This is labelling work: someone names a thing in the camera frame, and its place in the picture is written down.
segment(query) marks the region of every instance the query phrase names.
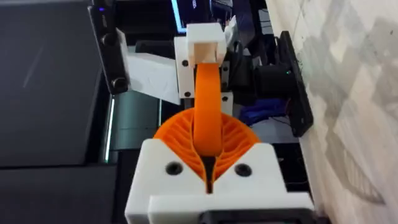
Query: white bracket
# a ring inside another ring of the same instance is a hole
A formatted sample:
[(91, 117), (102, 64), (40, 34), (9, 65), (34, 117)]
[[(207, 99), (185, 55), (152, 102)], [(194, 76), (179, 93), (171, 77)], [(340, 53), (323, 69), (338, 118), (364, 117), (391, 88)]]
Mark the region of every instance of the white bracket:
[(223, 63), (226, 40), (219, 23), (188, 24), (187, 42), (188, 61), (192, 68), (199, 63)]
[(234, 95), (232, 92), (221, 93), (221, 112), (232, 116)]
[(188, 66), (186, 37), (174, 37), (175, 66), (177, 68), (178, 95), (181, 99), (195, 97), (193, 68)]

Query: screen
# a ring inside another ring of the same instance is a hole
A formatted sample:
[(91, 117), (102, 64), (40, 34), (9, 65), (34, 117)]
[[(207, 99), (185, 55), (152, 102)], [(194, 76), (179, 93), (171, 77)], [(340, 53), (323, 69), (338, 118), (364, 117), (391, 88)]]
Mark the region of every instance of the screen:
[(187, 31), (187, 24), (211, 22), (211, 0), (171, 0), (175, 24), (179, 33)]

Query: wooden table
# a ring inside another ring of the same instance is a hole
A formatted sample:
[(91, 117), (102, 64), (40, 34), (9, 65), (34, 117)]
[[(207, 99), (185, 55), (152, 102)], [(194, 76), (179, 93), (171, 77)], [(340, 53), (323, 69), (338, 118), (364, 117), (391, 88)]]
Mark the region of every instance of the wooden table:
[(301, 139), (318, 211), (398, 223), (398, 1), (267, 0), (288, 30), (314, 125)]

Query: black cable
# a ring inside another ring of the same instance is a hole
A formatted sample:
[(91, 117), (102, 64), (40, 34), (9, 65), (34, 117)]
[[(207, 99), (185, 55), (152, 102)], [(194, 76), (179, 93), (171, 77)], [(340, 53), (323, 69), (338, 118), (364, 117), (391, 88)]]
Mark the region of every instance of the black cable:
[(275, 121), (278, 121), (278, 122), (280, 122), (280, 123), (284, 123), (284, 124), (287, 124), (287, 125), (290, 126), (290, 124), (289, 124), (289, 123), (286, 123), (285, 121), (280, 121), (280, 120), (278, 120), (278, 119), (276, 119), (276, 118), (273, 118), (273, 117), (270, 117), (270, 118), (273, 119), (273, 120), (275, 120)]
[(237, 54), (237, 59), (236, 59), (236, 62), (234, 64), (234, 67), (232, 69), (232, 74), (230, 74), (230, 76), (229, 76), (229, 80), (233, 80), (238, 67), (242, 64), (243, 46), (242, 46), (242, 43), (240, 41), (236, 41), (234, 43), (234, 53)]

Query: screw hole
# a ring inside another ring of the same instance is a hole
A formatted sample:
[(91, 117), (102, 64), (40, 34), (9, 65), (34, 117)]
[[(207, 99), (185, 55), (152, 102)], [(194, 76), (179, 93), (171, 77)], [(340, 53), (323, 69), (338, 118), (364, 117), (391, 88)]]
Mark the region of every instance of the screw hole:
[(235, 173), (241, 177), (249, 177), (252, 171), (247, 164), (238, 164), (235, 166)]
[(166, 166), (166, 173), (168, 175), (179, 175), (182, 172), (182, 165), (179, 162), (170, 162)]
[(188, 66), (188, 61), (187, 61), (187, 60), (183, 60), (183, 61), (182, 61), (182, 65), (183, 65), (184, 67)]

